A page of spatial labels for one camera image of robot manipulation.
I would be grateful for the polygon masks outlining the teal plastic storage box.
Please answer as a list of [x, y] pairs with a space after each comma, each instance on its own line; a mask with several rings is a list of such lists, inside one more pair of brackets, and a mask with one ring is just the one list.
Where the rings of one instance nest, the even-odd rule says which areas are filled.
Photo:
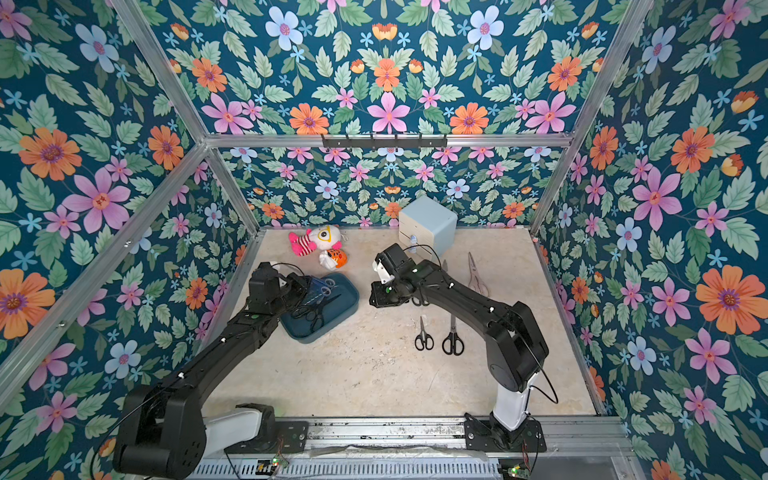
[[308, 323], [304, 320], [292, 319], [292, 313], [287, 313], [281, 317], [281, 324], [288, 336], [302, 344], [310, 344], [318, 340], [355, 314], [359, 305], [359, 292], [345, 275], [331, 273], [325, 277], [317, 278], [333, 279], [336, 286], [330, 296], [339, 295], [337, 300], [324, 309], [325, 325], [316, 332], [310, 333]]

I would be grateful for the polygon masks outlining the slim black scissors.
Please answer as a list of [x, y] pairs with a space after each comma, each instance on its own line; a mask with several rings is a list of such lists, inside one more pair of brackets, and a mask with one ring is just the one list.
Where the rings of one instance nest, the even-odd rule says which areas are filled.
[[434, 338], [426, 331], [425, 317], [419, 318], [419, 333], [414, 339], [414, 347], [417, 351], [430, 351], [434, 348]]

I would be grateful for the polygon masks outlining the beige handled kitchen scissors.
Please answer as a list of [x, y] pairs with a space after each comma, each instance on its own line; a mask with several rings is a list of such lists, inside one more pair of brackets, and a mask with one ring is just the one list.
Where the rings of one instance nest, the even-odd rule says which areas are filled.
[[468, 268], [470, 273], [470, 279], [468, 283], [469, 288], [483, 296], [488, 296], [489, 288], [479, 275], [479, 271], [477, 269], [477, 265], [473, 257], [473, 254], [469, 252], [467, 254], [467, 257], [468, 257]]

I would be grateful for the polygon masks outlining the large black scissors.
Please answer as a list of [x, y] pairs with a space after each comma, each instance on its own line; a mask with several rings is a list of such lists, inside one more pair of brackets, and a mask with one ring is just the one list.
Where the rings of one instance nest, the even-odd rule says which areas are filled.
[[447, 336], [443, 339], [441, 348], [444, 354], [450, 356], [461, 356], [464, 353], [465, 345], [458, 335], [457, 317], [450, 315], [450, 328]]

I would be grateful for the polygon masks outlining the black oval handle scissors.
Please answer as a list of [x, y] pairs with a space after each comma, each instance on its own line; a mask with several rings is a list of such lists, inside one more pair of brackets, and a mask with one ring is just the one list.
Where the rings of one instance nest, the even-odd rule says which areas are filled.
[[292, 312], [291, 318], [306, 321], [309, 332], [314, 333], [325, 325], [324, 309], [338, 298], [339, 295], [329, 296], [318, 302], [302, 305]]

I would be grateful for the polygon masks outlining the blue handled scissors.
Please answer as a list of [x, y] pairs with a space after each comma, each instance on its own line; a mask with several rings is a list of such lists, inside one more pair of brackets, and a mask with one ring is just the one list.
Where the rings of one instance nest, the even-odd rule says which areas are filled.
[[335, 286], [336, 283], [333, 279], [311, 277], [304, 301], [306, 303], [320, 301], [324, 297], [330, 296]]

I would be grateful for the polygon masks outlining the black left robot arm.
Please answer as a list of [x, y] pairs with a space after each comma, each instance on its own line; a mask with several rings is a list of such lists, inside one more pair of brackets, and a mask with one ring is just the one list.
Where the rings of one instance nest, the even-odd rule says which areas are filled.
[[246, 305], [207, 347], [156, 385], [137, 387], [126, 396], [114, 469], [185, 479], [203, 458], [234, 445], [252, 441], [274, 445], [273, 407], [241, 404], [209, 418], [202, 408], [232, 370], [266, 343], [281, 317], [304, 302], [310, 286], [307, 275], [282, 274], [270, 263], [261, 263], [249, 280]]

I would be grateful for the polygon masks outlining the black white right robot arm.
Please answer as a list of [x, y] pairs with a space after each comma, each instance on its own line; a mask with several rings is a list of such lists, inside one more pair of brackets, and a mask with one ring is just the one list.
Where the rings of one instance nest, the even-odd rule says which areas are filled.
[[378, 253], [372, 268], [379, 279], [371, 284], [371, 306], [436, 306], [484, 339], [488, 370], [497, 383], [491, 418], [507, 433], [520, 429], [527, 418], [530, 389], [549, 355], [528, 305], [484, 296], [452, 278], [441, 264], [415, 261], [398, 244]]

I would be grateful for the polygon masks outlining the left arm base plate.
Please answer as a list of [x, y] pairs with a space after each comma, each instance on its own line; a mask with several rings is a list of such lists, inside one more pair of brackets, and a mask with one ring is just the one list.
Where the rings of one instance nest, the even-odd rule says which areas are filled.
[[306, 421], [269, 421], [251, 440], [225, 449], [230, 455], [295, 454], [305, 450], [309, 424]]

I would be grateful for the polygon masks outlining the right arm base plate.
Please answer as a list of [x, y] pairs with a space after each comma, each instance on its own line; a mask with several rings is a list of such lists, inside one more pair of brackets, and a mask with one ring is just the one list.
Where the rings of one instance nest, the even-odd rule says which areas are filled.
[[468, 450], [486, 453], [543, 453], [547, 443], [541, 423], [525, 414], [513, 430], [504, 427], [493, 415], [487, 419], [464, 414], [465, 444]]

